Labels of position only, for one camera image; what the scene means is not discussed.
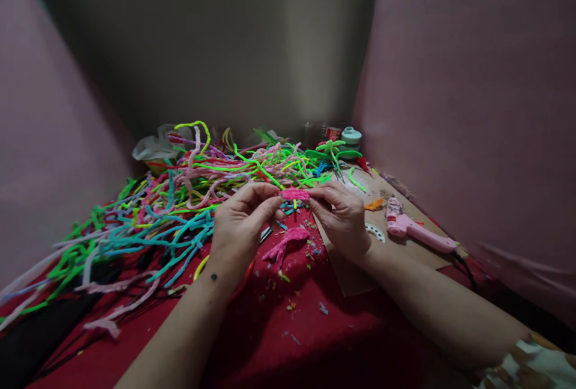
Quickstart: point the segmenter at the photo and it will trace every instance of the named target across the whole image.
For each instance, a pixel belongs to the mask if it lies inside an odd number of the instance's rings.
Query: left hand
[[[203,273],[229,295],[256,255],[264,224],[275,228],[275,220],[286,217],[280,210],[284,199],[279,192],[268,183],[248,183],[216,210],[210,258]]]

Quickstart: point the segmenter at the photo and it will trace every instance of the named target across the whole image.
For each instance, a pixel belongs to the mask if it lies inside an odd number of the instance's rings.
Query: pile of pipe cleaners
[[[228,132],[225,132],[225,143],[215,144],[201,121],[180,124],[175,129],[181,127],[193,127],[195,139],[170,137],[178,146],[176,149],[183,153],[178,161],[155,164],[166,168],[165,173],[154,178],[149,171],[140,181],[129,178],[116,201],[104,207],[96,206],[88,221],[82,225],[75,223],[72,233],[52,246],[55,251],[50,256],[0,292],[0,305],[33,292],[10,315],[0,318],[0,331],[17,317],[46,307],[75,277],[82,278],[76,291],[89,294],[120,291],[135,280],[145,279],[149,288],[137,301],[84,326],[104,328],[117,336],[119,331],[113,319],[142,304],[159,287],[160,277],[176,266],[178,270],[162,287],[169,288],[178,280],[195,253],[211,237],[213,212],[238,188],[252,181],[270,182],[282,190],[313,187],[330,179],[331,168],[340,171],[338,158],[345,153],[337,153],[337,149],[326,145],[317,151],[304,152],[299,149],[300,143],[282,143],[266,131],[258,130],[255,131],[264,143],[239,150],[229,142]],[[205,132],[204,142],[200,127]],[[187,151],[185,144],[193,148]],[[163,249],[165,258],[160,259],[159,270],[109,285],[91,281],[93,265],[142,254],[151,247]],[[23,288],[43,274],[45,268],[52,269],[42,281]],[[35,303],[40,297],[46,299]]]

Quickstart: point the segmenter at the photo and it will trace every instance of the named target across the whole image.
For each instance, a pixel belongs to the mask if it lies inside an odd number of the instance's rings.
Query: forearm
[[[407,318],[458,365],[495,365],[529,331],[464,286],[394,246],[372,246],[360,262]]]
[[[230,288],[205,272],[180,299],[116,389],[198,387]]]

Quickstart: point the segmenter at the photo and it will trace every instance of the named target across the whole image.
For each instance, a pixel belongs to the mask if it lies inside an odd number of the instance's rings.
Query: orange scrap
[[[378,199],[374,200],[372,203],[364,205],[364,209],[374,212],[377,211],[378,209],[382,209],[383,206],[384,206],[384,199]]]

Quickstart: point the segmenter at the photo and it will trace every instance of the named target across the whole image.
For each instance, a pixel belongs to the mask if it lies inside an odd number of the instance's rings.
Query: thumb
[[[254,225],[254,227],[262,228],[264,223],[270,218],[274,218],[274,215],[280,205],[284,202],[282,197],[271,197],[264,200],[260,205],[251,213],[248,217],[248,221]]]

